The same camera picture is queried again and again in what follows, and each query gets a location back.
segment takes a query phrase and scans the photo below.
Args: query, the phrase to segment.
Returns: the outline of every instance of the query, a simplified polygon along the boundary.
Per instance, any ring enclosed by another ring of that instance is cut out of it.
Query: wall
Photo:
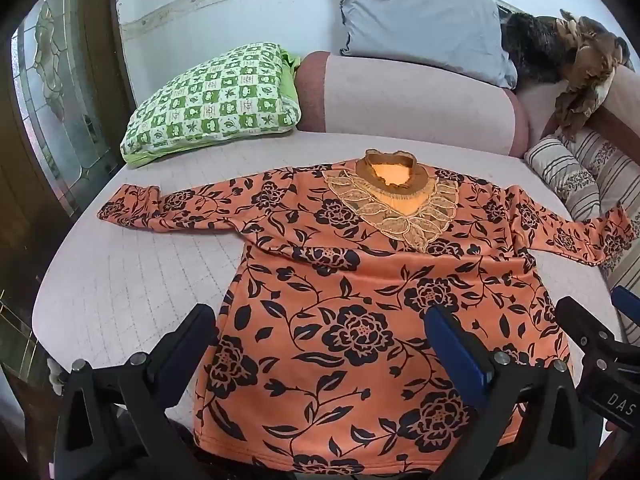
[[[140,103],[175,75],[249,41],[277,41],[301,56],[344,42],[340,0],[117,0],[124,53]],[[531,14],[587,15],[624,36],[600,0],[503,0]],[[640,59],[632,53],[634,65]]]

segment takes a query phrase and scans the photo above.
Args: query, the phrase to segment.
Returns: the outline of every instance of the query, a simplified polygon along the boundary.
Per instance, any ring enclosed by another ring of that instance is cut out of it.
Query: shirt
[[[375,150],[163,197],[123,186],[98,217],[244,238],[198,370],[196,441],[241,462],[334,474],[434,470],[465,431],[473,411],[426,339],[430,306],[520,363],[567,362],[528,249],[595,266],[633,236],[619,206],[571,222],[518,186]],[[515,412],[502,443],[520,421]]]

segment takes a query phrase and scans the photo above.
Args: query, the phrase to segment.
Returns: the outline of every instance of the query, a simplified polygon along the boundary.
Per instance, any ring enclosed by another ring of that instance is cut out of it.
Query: silver bolt
[[[556,370],[558,370],[559,372],[565,372],[566,371],[566,363],[564,361],[562,361],[562,359],[556,359],[554,361],[554,368]]]
[[[136,352],[129,358],[129,363],[134,366],[139,366],[146,361],[146,354],[144,352]]]
[[[509,357],[509,354],[505,352],[496,352],[494,354],[494,361],[499,365],[508,365],[511,362],[511,358]]]
[[[86,361],[84,359],[76,359],[71,365],[71,371],[79,372],[86,365]]]

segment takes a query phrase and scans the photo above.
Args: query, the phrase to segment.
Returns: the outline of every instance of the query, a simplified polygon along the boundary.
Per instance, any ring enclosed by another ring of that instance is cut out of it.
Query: blue pad
[[[424,331],[462,401],[476,410],[484,408],[492,377],[481,370],[471,353],[436,308],[427,310],[424,316]]]
[[[640,298],[635,294],[623,286],[616,286],[611,291],[611,303],[631,321],[640,324]]]

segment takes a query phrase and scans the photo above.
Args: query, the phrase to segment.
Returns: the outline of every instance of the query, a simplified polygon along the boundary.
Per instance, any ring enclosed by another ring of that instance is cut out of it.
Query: gray pillow
[[[340,7],[349,35],[344,56],[431,65],[516,86],[493,0],[342,0]]]

